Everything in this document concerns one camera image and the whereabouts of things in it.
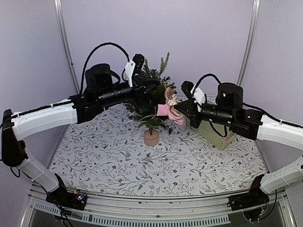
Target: purple backdrop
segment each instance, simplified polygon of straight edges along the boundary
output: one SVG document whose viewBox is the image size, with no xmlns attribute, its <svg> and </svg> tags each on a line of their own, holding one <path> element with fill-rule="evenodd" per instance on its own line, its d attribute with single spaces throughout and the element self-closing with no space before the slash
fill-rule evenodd
<svg viewBox="0 0 303 227">
<path fill-rule="evenodd" d="M 212 0 L 82 0 L 62 1 L 76 74 L 100 43 L 120 44 L 133 57 L 143 54 L 153 68 L 170 52 L 166 75 L 178 91 L 184 80 L 194 83 L 206 73 L 237 81 L 248 36 L 252 1 Z M 107 62 L 120 74 L 126 58 L 115 47 L 93 55 L 89 68 Z M 201 88 L 215 95 L 217 84 L 206 79 Z"/>
<path fill-rule="evenodd" d="M 303 124 L 303 2 L 261 1 L 258 25 L 243 84 L 245 102 L 277 118 Z M 258 143 L 271 171 L 295 161 L 302 151 Z M 303 226 L 302 181 L 286 187 L 297 226 Z"/>
<path fill-rule="evenodd" d="M 0 113 L 24 111 L 74 94 L 59 36 L 53 1 L 0 1 Z M 62 127 L 26 139 L 44 164 Z M 31 181 L 17 179 L 0 163 L 0 226 L 15 227 Z"/>
</svg>

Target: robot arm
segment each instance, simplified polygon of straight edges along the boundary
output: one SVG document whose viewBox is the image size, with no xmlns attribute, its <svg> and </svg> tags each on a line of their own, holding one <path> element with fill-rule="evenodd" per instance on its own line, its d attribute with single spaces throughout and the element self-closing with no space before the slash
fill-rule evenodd
<svg viewBox="0 0 303 227">
<path fill-rule="evenodd" d="M 83 193 L 68 192 L 60 176 L 50 172 L 26 149 L 23 139 L 51 129 L 72 123 L 83 123 L 109 107 L 132 97 L 140 102 L 160 82 L 157 79 L 138 75 L 144 57 L 136 54 L 124 70 L 128 81 L 120 83 L 119 76 L 110 70 L 108 64 L 98 64 L 85 72 L 87 88 L 80 95 L 71 96 L 58 103 L 35 110 L 12 113 L 10 109 L 3 114 L 2 161 L 16 167 L 32 180 L 39 183 L 47 192 L 47 201 L 60 206 L 83 210 L 86 197 Z M 112 76 L 118 79 L 113 83 Z"/>
<path fill-rule="evenodd" d="M 208 121 L 229 127 L 232 132 L 251 140 L 269 140 L 303 150 L 303 126 L 277 121 L 257 107 L 259 110 L 243 109 L 247 104 L 242 101 L 241 87 L 220 83 L 216 105 L 208 104 L 204 93 L 194 89 L 189 81 L 181 88 L 188 100 L 174 107 L 190 119 L 192 127 L 198 128 L 201 121 Z M 267 194 L 299 180 L 303 180 L 303 156 L 273 173 L 257 176 L 248 193 L 230 197 L 231 208 L 237 210 L 262 204 L 268 201 Z"/>
</svg>

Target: leaf pattern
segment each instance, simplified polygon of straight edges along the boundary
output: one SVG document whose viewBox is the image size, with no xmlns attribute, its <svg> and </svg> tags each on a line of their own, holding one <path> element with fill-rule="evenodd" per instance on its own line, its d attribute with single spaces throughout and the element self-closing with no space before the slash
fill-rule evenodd
<svg viewBox="0 0 303 227">
<path fill-rule="evenodd" d="M 255 143 L 237 136 L 223 151 L 188 127 L 147 147 L 145 128 L 123 105 L 70 125 L 50 170 L 69 188 L 140 196 L 187 196 L 246 190 L 266 167 Z"/>
</svg>

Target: black wire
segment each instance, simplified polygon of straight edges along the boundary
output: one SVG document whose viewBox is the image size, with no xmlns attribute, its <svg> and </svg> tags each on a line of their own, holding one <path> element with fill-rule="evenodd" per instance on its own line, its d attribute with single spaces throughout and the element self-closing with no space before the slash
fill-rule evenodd
<svg viewBox="0 0 303 227">
<path fill-rule="evenodd" d="M 221 137 L 226 137 L 227 136 L 227 128 L 226 128 L 226 126 L 224 126 L 224 136 L 220 133 L 220 132 L 218 132 L 215 128 L 214 128 L 214 126 L 213 126 L 213 124 L 211 123 L 211 122 L 209 122 L 209 124 L 210 124 L 210 127 L 212 127 L 212 129 L 215 131 L 215 133 L 217 133 L 219 136 L 221 136 Z"/>
<path fill-rule="evenodd" d="M 127 82 L 127 80 L 124 78 L 124 72 L 125 72 L 125 69 L 123 69 L 123 71 L 122 71 L 121 78 L 122 78 L 122 80 L 123 80 L 124 82 Z"/>
<path fill-rule="evenodd" d="M 260 218 L 259 221 L 266 219 L 273 212 L 273 210 L 275 209 L 275 206 L 276 206 L 276 198 L 277 198 L 277 191 L 276 191 L 275 202 L 274 202 L 274 205 L 273 205 L 272 209 L 270 210 L 270 212 L 265 217 Z"/>
<path fill-rule="evenodd" d="M 71 224 L 71 221 L 69 220 L 69 218 L 66 216 L 66 214 L 64 213 L 64 209 L 61 207 L 61 206 L 59 206 L 53 199 L 52 199 L 52 197 L 50 196 L 50 194 L 49 194 L 49 192 L 47 191 L 47 190 L 45 190 L 45 188 L 42 186 L 42 185 L 40 185 L 41 186 L 41 188 L 45 191 L 45 193 L 49 196 L 49 198 L 53 201 L 53 203 L 56 205 L 56 207 L 60 210 L 60 212 L 61 212 L 61 217 L 62 217 L 62 214 L 65 216 L 65 218 L 66 218 L 66 220 L 67 220 L 67 222 L 70 224 L 70 227 L 73 227 L 73 225 Z"/>
<path fill-rule="evenodd" d="M 11 172 L 13 173 L 13 175 L 14 175 L 16 178 L 20 178 L 21 173 L 20 173 L 20 170 L 19 170 L 19 169 L 18 169 L 18 174 L 19 174 L 19 175 L 15 174 L 15 172 L 14 172 L 14 170 L 13 170 L 12 167 L 10 167 L 10 170 L 11 170 Z"/>
<path fill-rule="evenodd" d="M 69 227 L 69 226 L 65 223 L 65 220 L 63 221 L 63 212 L 62 212 L 62 211 L 60 212 L 60 215 L 61 215 L 62 224 L 64 224 L 65 227 Z"/>
<path fill-rule="evenodd" d="M 303 129 L 303 125 L 299 125 L 299 124 L 295 124 L 295 123 L 291 123 L 291 122 L 281 121 L 281 120 L 275 118 L 274 116 L 270 115 L 269 113 L 267 113 L 265 110 L 261 109 L 260 107 L 253 106 L 253 105 L 246 104 L 246 103 L 243 103 L 243 105 L 245 105 L 245 106 L 247 106 L 249 108 L 260 110 L 263 114 L 267 115 L 269 118 L 271 118 L 272 120 L 274 120 L 276 122 L 280 122 L 281 124 L 287 124 L 287 125 L 290 125 L 290 126 L 293 126 L 293 127 L 297 127 L 297 128 Z"/>
<path fill-rule="evenodd" d="M 198 80 L 198 82 L 197 82 L 197 84 L 196 84 L 196 86 L 195 86 L 195 88 L 194 88 L 192 94 L 195 93 L 195 91 L 196 91 L 197 87 L 200 85 L 201 81 L 204 80 L 206 77 L 213 77 L 213 78 L 215 78 L 215 80 L 217 80 L 217 82 L 218 82 L 219 84 L 221 84 L 221 81 L 217 78 L 216 75 L 214 75 L 214 74 L 212 74 L 212 73 L 205 74 L 204 76 L 202 76 L 202 77 Z"/>
<path fill-rule="evenodd" d="M 121 46 L 119 46 L 118 44 L 115 44 L 115 43 L 103 43 L 103 44 L 100 44 L 100 45 L 96 46 L 96 47 L 89 53 L 89 55 L 88 55 L 88 57 L 87 57 L 87 59 L 86 59 L 86 61 L 85 61 L 85 63 L 84 63 L 83 70 L 82 70 L 82 76 L 81 76 L 81 87 L 80 87 L 79 97 L 82 95 L 82 92 L 83 92 L 84 74 L 85 74 L 86 66 L 87 66 L 87 64 L 88 64 L 88 62 L 89 62 L 90 57 L 93 55 L 93 53 L 94 53 L 97 49 L 99 49 L 99 48 L 102 47 L 102 46 L 106 46 L 106 45 L 112 45 L 112 46 L 115 46 L 115 47 L 119 48 L 119 49 L 125 54 L 125 56 L 126 56 L 126 58 L 127 58 L 127 61 L 129 61 L 129 56 L 128 56 L 127 52 L 126 52 Z"/>
</svg>

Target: small pine tree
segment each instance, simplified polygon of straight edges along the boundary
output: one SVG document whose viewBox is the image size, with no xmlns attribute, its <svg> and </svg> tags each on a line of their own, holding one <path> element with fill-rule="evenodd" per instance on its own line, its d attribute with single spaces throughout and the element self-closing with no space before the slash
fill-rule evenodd
<svg viewBox="0 0 303 227">
<path fill-rule="evenodd" d="M 126 108 L 131 113 L 132 116 L 129 118 L 131 120 L 139 122 L 138 127 L 146 125 L 152 135 L 152 130 L 162 127 L 163 129 L 168 129 L 169 126 L 166 125 L 167 116 L 155 116 L 158 104 L 165 104 L 164 92 L 167 87 L 175 89 L 175 84 L 170 82 L 170 77 L 161 77 L 167 68 L 169 62 L 169 52 L 166 55 L 165 60 L 161 58 L 160 71 L 155 69 L 150 69 L 148 66 L 148 61 L 145 59 L 145 64 L 141 70 L 139 76 L 159 79 L 160 84 L 152 90 L 139 105 L 133 98 L 130 98 L 126 102 Z"/>
</svg>

